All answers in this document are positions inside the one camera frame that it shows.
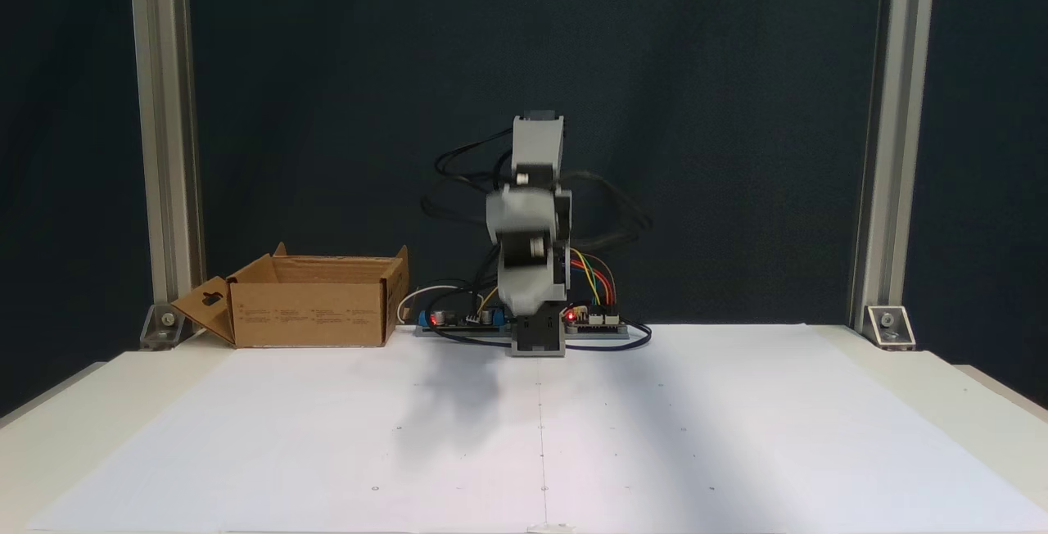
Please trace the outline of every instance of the aluminum frame post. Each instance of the aluminum frame post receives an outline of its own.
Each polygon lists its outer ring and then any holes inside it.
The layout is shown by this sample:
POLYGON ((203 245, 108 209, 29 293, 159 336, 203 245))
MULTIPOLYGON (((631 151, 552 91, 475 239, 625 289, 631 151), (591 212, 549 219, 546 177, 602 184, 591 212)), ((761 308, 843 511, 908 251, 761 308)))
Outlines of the aluminum frame post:
POLYGON ((866 307, 902 304, 932 20, 932 0, 881 4, 852 284, 852 328, 860 333, 866 307))
POLYGON ((131 0, 154 303, 204 280, 189 0, 131 0))

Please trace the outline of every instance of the box flap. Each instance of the box flap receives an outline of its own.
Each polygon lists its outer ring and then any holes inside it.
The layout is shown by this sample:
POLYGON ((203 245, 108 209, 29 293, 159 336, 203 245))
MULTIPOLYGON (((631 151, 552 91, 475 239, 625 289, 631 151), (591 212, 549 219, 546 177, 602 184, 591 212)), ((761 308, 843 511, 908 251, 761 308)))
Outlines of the box flap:
POLYGON ((383 272, 383 335, 389 337, 396 329, 397 306, 408 295, 411 281, 408 276, 408 246, 401 246, 396 258, 390 261, 383 272))
POLYGON ((257 259, 257 261, 249 263, 249 265, 243 266, 238 272, 231 273, 226 277, 230 284, 235 283, 250 283, 250 284, 274 284, 279 283, 277 280, 277 270, 274 269, 272 258, 269 258, 269 253, 263 254, 262 258, 257 259))
POLYGON ((230 322, 228 285, 221 276, 214 276, 206 283, 200 284, 190 294, 172 303, 172 306, 200 326, 210 329, 216 336, 235 343, 233 325, 230 322))

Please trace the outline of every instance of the black cable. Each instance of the black cable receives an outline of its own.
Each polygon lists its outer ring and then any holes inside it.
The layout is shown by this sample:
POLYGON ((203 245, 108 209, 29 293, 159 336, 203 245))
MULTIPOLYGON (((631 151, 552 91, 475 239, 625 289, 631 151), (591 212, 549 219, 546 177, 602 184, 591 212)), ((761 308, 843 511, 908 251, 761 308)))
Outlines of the black cable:
POLYGON ((441 153, 440 156, 433 161, 433 169, 437 171, 438 175, 444 176, 445 179, 464 183, 468 187, 473 187, 473 190, 478 190, 483 192, 483 194, 487 194, 488 191, 486 187, 480 186, 480 182, 487 182, 487 179, 490 179, 492 175, 489 172, 452 172, 447 170, 447 165, 455 160, 456 157, 461 156, 463 153, 467 153, 467 151, 473 149, 478 149, 478 147, 486 142, 495 141, 498 138, 512 134, 512 128, 504 129, 494 135, 481 139, 481 141, 467 142, 464 146, 457 147, 457 149, 441 153))
POLYGON ((645 343, 652 340, 652 329, 649 326, 645 326, 643 322, 630 321, 629 318, 619 317, 623 322, 627 326, 633 326, 636 329, 640 329, 645 333, 643 337, 639 340, 632 340, 632 342, 626 342, 625 344, 609 344, 609 347, 601 347, 599 344, 566 344, 565 348, 568 350, 580 350, 584 352, 625 352, 627 350, 633 350, 633 348, 640 348, 645 343))
POLYGON ((451 206, 441 205, 441 203, 434 201, 434 199, 430 197, 441 183, 447 182, 447 180, 449 179, 439 180, 434 184, 430 192, 423 194, 422 198, 418 199, 418 205, 422 208, 422 213, 428 217, 438 218, 438 220, 450 220, 454 221, 454 223, 473 224, 476 225, 476 227, 486 228, 487 223, 484 220, 484 217, 468 216, 468 214, 460 213, 460 210, 453 209, 451 206))
POLYGON ((569 182, 572 179, 598 182, 604 190, 610 193, 611 198, 614 199, 615 208, 619 210, 626 224, 625 228, 617 229, 617 231, 605 232, 605 235, 591 237, 591 239, 573 240, 572 247, 575 247, 575 249, 581 251, 598 251, 636 242, 637 239, 640 239, 641 231, 648 231, 654 225, 652 218, 648 217, 648 214, 643 213, 640 206, 636 202, 633 202, 633 199, 629 198, 625 192, 618 190, 613 183, 608 182, 607 179, 603 179, 599 175, 595 175, 595 173, 587 170, 578 170, 564 172, 560 177, 561 182, 569 182))
MULTIPOLYGON (((434 310, 436 304, 442 302, 442 299, 447 298, 450 295, 463 295, 467 294, 468 288, 457 288, 455 291, 443 292, 441 295, 436 295, 434 299, 431 299, 429 306, 425 307, 425 317, 430 318, 430 311, 434 310)), ((435 325, 430 325, 431 332, 441 337, 447 337, 449 340, 456 340, 456 342, 461 342, 464 344, 494 344, 496 348, 509 348, 509 342, 489 342, 489 340, 477 340, 474 337, 466 336, 454 336, 452 333, 446 333, 444 330, 438 329, 435 325)))
POLYGON ((495 168, 492 170, 492 190, 499 190, 499 182, 502 179, 502 165, 506 163, 509 157, 512 157, 514 150, 509 149, 499 159, 495 161, 495 168))

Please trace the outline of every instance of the colored wire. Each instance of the colored wire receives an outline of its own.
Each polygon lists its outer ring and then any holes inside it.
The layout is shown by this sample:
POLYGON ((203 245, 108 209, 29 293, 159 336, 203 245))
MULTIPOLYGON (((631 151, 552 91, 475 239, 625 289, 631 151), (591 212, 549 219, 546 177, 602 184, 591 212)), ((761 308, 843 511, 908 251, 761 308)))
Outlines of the colored wire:
POLYGON ((601 295, 597 294, 596 284, 593 281, 593 277, 595 276, 593 276, 592 273, 590 272, 590 266, 586 262, 586 257, 584 257, 582 251, 574 249, 574 247, 571 247, 571 251, 572 253, 575 253, 576 257, 578 257, 578 260, 581 262, 583 262, 583 268, 586 269, 586 279, 589 281, 590 288, 593 289, 593 298, 596 299, 596 304, 601 304, 601 295))
POLYGON ((480 313, 480 311, 484 310, 484 306, 486 306, 487 302, 489 302, 489 299, 492 299, 492 296, 495 295, 495 292, 498 292, 498 291, 499 291, 499 287, 498 287, 498 284, 496 284, 496 287, 492 288, 492 291, 487 292, 487 295, 484 296, 484 299, 482 299, 482 302, 480 302, 480 306, 477 307, 477 313, 480 313))
POLYGON ((614 303, 614 302, 617 302, 617 299, 618 299, 618 287, 616 287, 616 285, 615 285, 615 275, 614 275, 614 273, 612 273, 612 272, 611 272, 611 266, 610 266, 610 265, 607 265, 607 263, 605 263, 605 262, 603 261, 603 259, 599 259, 599 258, 596 258, 596 257, 594 257, 594 254, 592 254, 592 253, 587 253, 587 254, 586 254, 586 257, 587 257, 588 259, 591 259, 591 261, 593 261, 593 262, 597 262, 597 263, 598 263, 598 265, 603 265, 603 266, 604 266, 604 269, 606 269, 606 270, 607 270, 607 272, 608 272, 608 277, 611 277, 611 294, 613 294, 613 295, 614 295, 614 298, 612 299, 612 302, 613 302, 613 303, 614 303))
POLYGON ((415 296, 415 295, 422 294, 422 292, 435 291, 437 288, 445 288, 445 289, 449 289, 449 291, 457 291, 457 289, 460 289, 460 287, 454 287, 454 285, 452 285, 452 284, 438 284, 435 287, 427 287, 427 288, 419 288, 419 289, 417 289, 415 292, 412 292, 412 294, 409 294, 408 296, 405 296, 405 298, 401 299, 400 304, 398 304, 398 306, 396 306, 397 321, 405 322, 405 318, 403 318, 403 316, 401 316, 400 311, 403 310, 403 304, 408 303, 409 298, 412 298, 412 296, 415 296))
MULTIPOLYGON (((580 261, 571 261, 571 268, 581 270, 586 269, 585 266, 583 266, 583 263, 581 263, 580 261)), ((602 287, 604 287, 604 295, 606 304, 614 303, 615 302, 614 291, 611 289, 611 285, 608 284, 608 277, 604 275, 604 273, 601 273, 599 270, 597 269, 594 269, 593 272, 596 273, 596 280, 598 280, 601 282, 602 287)))

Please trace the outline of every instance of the metal corner bracket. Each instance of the metal corner bracket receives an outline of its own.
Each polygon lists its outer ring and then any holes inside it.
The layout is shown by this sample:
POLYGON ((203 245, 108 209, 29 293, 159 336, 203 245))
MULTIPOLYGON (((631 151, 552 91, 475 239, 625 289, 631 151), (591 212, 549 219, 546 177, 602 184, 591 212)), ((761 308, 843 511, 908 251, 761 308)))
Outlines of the metal corner bracket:
POLYGON ((138 336, 138 349, 147 352, 171 350, 193 335, 193 321, 170 304, 149 307, 138 336))
POLYGON ((875 347, 889 351, 917 350, 905 307, 866 307, 864 313, 863 336, 875 347))

